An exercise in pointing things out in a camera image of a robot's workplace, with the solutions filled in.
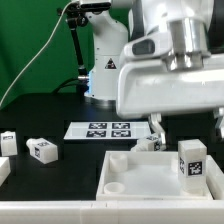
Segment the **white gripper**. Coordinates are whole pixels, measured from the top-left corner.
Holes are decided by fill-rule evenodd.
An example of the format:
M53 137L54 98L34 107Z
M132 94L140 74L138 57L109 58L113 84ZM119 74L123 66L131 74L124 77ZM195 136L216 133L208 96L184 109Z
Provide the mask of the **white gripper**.
M129 62L120 71L117 114L124 119L149 116L161 150L166 149L161 115L213 109L215 128L224 140L224 54L212 55L202 69L194 71L168 72L161 60Z

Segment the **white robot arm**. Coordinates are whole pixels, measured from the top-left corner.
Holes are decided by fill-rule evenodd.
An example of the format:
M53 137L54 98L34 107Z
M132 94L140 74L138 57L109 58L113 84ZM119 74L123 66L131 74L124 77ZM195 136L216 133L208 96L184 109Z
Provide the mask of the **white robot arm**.
M85 97L147 118L211 111L224 139L224 0L80 0L93 27Z

